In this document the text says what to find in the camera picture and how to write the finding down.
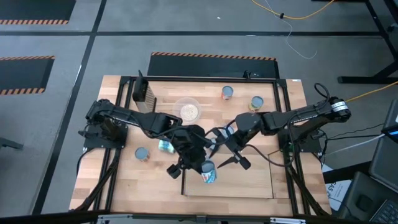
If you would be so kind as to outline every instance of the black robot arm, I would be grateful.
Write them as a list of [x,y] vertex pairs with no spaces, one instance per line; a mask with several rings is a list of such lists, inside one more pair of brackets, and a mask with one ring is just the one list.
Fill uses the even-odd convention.
[[140,113],[113,105],[109,100],[95,101],[89,109],[88,124],[100,124],[101,137],[109,140],[118,138],[118,126],[131,124],[141,128],[148,138],[171,142],[179,155],[177,165],[171,165],[167,172],[175,179],[181,169],[194,169],[201,173],[205,161],[205,131],[198,125],[182,125],[181,118],[165,113]]
[[[238,130],[226,139],[218,130],[216,141],[226,141],[226,146],[233,153],[228,161],[222,163],[224,166],[228,163],[240,163],[245,169],[250,168],[250,162],[240,155],[246,144],[259,132],[265,136],[275,135],[277,133],[287,133],[285,142],[296,143],[305,139],[309,133],[318,130],[323,125],[334,122],[345,122],[351,117],[351,112],[346,103],[337,97],[331,97],[328,100],[320,101],[314,105],[306,106],[288,112],[264,112],[264,113],[243,113],[235,118]],[[292,126],[294,123],[307,121],[300,126]],[[213,150],[210,157],[218,150]]]

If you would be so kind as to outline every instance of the hazard tape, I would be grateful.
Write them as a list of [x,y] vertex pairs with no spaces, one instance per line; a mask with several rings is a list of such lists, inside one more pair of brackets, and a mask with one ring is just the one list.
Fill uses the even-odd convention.
[[44,90],[45,88],[23,88],[23,89],[0,90],[0,95],[35,94],[35,93],[43,93]]
[[0,57],[0,60],[55,59],[55,56]]
[[0,25],[65,25],[63,19],[0,19]]
[[233,59],[251,59],[251,60],[272,60],[272,61],[276,61],[276,58],[272,58],[272,57],[251,57],[251,56],[234,56],[234,55],[167,53],[167,52],[152,52],[152,55],[182,56],[182,57],[233,58]]
[[[31,59],[55,59],[55,56],[26,56],[26,57],[0,57],[0,60],[31,60]],[[0,90],[0,95],[16,95],[16,94],[35,94],[43,93],[45,88],[17,88]]]

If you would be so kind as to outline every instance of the gray carpet floor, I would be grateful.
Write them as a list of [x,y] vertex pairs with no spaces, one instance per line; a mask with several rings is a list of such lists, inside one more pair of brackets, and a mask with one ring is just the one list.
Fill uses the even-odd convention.
[[[66,26],[0,26],[2,30],[91,30],[100,0],[78,0]],[[325,2],[269,0],[274,10],[303,16]],[[372,1],[384,26],[392,23],[382,1]],[[294,31],[376,31],[364,4],[335,3],[304,21],[288,21]],[[290,27],[250,0],[108,0],[100,31],[289,31]],[[391,36],[397,42],[397,36]],[[64,212],[75,184],[75,167],[82,153],[85,114],[96,99],[103,75],[146,73],[150,53],[191,52],[275,57],[281,78],[301,79],[307,103],[320,100],[315,82],[325,84],[332,95],[351,98],[383,85],[341,85],[342,75],[370,76],[392,62],[380,37],[286,37],[251,36],[125,36],[96,37],[87,69],[68,126],[60,158],[44,205],[44,213]],[[21,151],[0,150],[0,217],[30,213],[32,200],[44,174],[62,115],[65,111],[88,37],[0,37],[0,57],[55,55],[46,92],[42,95],[0,96],[0,136],[24,144]],[[352,118],[345,124],[323,128],[329,136],[384,122],[388,106],[398,97],[398,87],[369,95],[349,104]],[[377,134],[378,129],[363,134]],[[359,142],[345,139],[330,143],[328,151]],[[326,164],[345,167],[372,158],[376,142],[328,156]]]

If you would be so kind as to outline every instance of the can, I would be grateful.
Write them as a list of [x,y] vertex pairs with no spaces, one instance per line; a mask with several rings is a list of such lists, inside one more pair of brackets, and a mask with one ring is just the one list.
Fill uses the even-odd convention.
[[212,139],[210,139],[210,141],[211,141],[213,144],[209,147],[209,149],[213,151],[214,148],[216,147],[216,143],[217,143],[216,138],[212,138]]
[[206,160],[201,164],[201,177],[206,184],[214,183],[217,179],[216,166],[214,162]]
[[257,112],[262,105],[264,104],[264,100],[260,96],[255,96],[251,99],[249,104],[249,109],[253,112]]
[[[232,128],[232,126],[229,126],[228,127],[228,132],[229,132],[230,135],[233,134],[234,133],[234,128]],[[223,134],[224,138],[228,138],[228,135],[227,135],[225,129],[222,129],[221,133]]]
[[136,158],[142,162],[146,162],[149,159],[149,151],[144,147],[139,147],[136,150]]
[[173,145],[169,141],[160,140],[159,141],[159,150],[168,152],[168,153],[175,153],[175,149]]
[[229,100],[232,98],[232,94],[234,93],[234,89],[230,86],[224,86],[223,91],[221,91],[221,97],[224,100]]

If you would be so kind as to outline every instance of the wooden table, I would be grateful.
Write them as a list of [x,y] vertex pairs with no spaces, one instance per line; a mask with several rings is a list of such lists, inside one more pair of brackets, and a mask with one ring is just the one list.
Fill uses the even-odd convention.
[[[120,78],[120,76],[104,76],[98,99],[106,98],[114,103]],[[173,104],[182,97],[188,96],[198,100],[201,104],[202,114],[197,124],[202,126],[205,131],[215,126],[225,125],[237,114],[247,112],[248,103],[254,95],[263,97],[265,103],[262,111],[275,111],[273,89],[269,84],[229,83],[228,85],[234,88],[231,101],[223,101],[220,97],[221,88],[226,85],[225,83],[150,81],[149,85],[158,99],[156,112],[172,114]],[[287,80],[287,89],[292,109],[306,105],[300,80]],[[124,105],[125,99],[124,95],[121,105]],[[283,97],[281,97],[281,105],[284,105]],[[130,109],[137,110],[133,101]],[[230,164],[225,167],[227,169],[218,170],[219,182],[216,181],[215,185],[204,185],[197,182],[200,175],[194,174],[192,170],[187,171],[185,184],[189,185],[190,189],[186,188],[185,195],[181,195],[181,176],[174,180],[166,173],[166,169],[176,163],[178,156],[159,151],[158,143],[159,140],[145,137],[139,128],[129,127],[126,147],[122,150],[119,163],[112,212],[245,216],[292,215],[285,169],[270,166],[267,161],[259,160],[259,156],[253,153],[253,150],[245,149],[243,151],[243,154],[252,162],[252,167],[249,170],[243,170],[239,165]],[[262,152],[267,154],[279,148],[276,136],[257,135],[250,143],[258,146]],[[150,149],[151,157],[147,162],[140,162],[134,157],[134,151],[141,146]],[[224,149],[224,153],[222,152],[223,150],[219,155],[220,158],[215,159],[216,161],[226,157],[227,151]],[[104,149],[94,149],[81,160],[70,208],[79,206],[97,184],[103,156]],[[275,152],[269,157],[275,162],[282,163],[281,152]],[[301,153],[300,157],[307,188],[323,209],[331,212],[319,161],[311,154]],[[241,175],[240,178],[233,177],[235,174]],[[231,186],[239,186],[239,188],[233,189]],[[108,186],[106,185],[100,208],[104,208],[107,192]],[[299,212],[303,213],[300,191],[297,186],[295,186],[295,192]]]

